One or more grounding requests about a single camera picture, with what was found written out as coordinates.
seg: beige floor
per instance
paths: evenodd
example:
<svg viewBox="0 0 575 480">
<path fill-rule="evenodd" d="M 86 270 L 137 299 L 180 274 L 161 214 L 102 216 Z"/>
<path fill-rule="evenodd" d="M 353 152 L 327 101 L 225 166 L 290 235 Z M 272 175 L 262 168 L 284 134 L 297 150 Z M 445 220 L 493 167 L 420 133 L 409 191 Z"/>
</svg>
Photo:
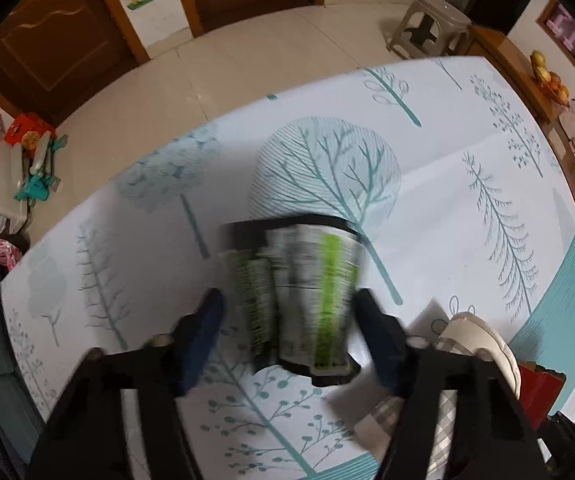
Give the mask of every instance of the beige floor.
<svg viewBox="0 0 575 480">
<path fill-rule="evenodd" d="M 32 243 L 158 146 L 267 94 L 399 60 L 385 48 L 407 10 L 338 4 L 266 14 L 214 30 L 139 66 L 99 92 L 58 129 L 58 192 L 33 211 Z"/>
</svg>

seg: green stripe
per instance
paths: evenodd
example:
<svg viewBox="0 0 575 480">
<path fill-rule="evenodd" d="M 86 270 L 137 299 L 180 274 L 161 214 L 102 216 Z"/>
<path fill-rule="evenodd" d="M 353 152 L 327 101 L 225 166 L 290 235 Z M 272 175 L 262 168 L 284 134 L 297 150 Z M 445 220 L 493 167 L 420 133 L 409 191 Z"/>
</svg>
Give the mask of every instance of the green stripe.
<svg viewBox="0 0 575 480">
<path fill-rule="evenodd" d="M 331 348 L 334 341 L 334 310 L 339 291 L 339 260 L 341 237 L 330 233 L 321 235 L 323 246 L 323 275 L 321 276 L 321 306 L 319 328 L 314 354 L 315 368 L 331 366 Z"/>
<path fill-rule="evenodd" d="M 371 480 L 380 464 L 369 453 L 304 478 L 315 480 Z"/>
<path fill-rule="evenodd" d="M 575 387 L 575 235 L 552 283 L 509 347 L 517 361 L 535 361 L 567 376 L 550 413 L 560 410 Z"/>
</svg>

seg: checkered cloth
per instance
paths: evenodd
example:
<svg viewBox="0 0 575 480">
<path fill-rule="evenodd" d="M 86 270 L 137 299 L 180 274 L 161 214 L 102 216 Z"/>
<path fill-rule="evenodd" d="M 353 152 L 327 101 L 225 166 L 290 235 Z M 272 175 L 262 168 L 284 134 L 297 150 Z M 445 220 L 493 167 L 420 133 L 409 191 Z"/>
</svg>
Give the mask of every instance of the checkered cloth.
<svg viewBox="0 0 575 480">
<path fill-rule="evenodd" d="M 472 355 L 467 348 L 449 338 L 440 338 L 436 348 L 453 354 Z M 447 463 L 456 419 L 456 397 L 456 390 L 443 390 L 439 397 L 439 421 L 434 432 L 434 447 L 427 467 L 428 475 Z M 403 399 L 388 397 L 375 407 L 372 417 L 385 433 L 392 436 L 402 408 Z"/>
</svg>

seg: tree print tablecloth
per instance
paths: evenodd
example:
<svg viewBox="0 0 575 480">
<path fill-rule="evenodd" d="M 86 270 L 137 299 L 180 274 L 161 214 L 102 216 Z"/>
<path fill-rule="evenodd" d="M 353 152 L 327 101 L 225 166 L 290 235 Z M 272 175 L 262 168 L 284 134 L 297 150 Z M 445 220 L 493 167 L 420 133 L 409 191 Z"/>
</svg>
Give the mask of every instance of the tree print tablecloth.
<svg viewBox="0 0 575 480">
<path fill-rule="evenodd" d="M 527 109 L 474 57 L 268 96 L 180 135 L 72 210 L 2 284 L 43 416 L 90 347 L 138 348 L 209 287 L 232 297 L 221 225 L 302 211 L 365 235 L 361 285 L 410 332 L 475 312 L 517 359 L 567 375 L 554 409 L 575 416 L 574 202 Z M 252 374 L 247 340 L 232 303 L 202 383 L 178 402 L 205 478 L 370 478 L 378 464 L 352 427 L 385 393 L 360 335 L 349 345 L 364 371 L 325 389 L 281 368 Z M 133 410 L 127 432 L 146 478 Z"/>
</svg>

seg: beige stool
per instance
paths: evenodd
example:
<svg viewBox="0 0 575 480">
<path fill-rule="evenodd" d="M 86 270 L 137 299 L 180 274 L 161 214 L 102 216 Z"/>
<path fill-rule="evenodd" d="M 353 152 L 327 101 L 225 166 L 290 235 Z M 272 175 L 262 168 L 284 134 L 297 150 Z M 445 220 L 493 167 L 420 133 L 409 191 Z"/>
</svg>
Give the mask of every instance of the beige stool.
<svg viewBox="0 0 575 480">
<path fill-rule="evenodd" d="M 416 28 L 410 27 L 411 17 L 418 12 L 423 13 L 421 24 Z M 439 28 L 437 35 L 431 31 L 435 23 Z M 387 50 L 394 51 L 394 46 L 398 45 L 410 57 L 452 54 L 450 44 L 455 38 L 464 36 L 471 23 L 464 13 L 444 0 L 414 0 L 387 44 Z M 424 46 L 427 40 L 432 42 L 428 48 Z"/>
</svg>

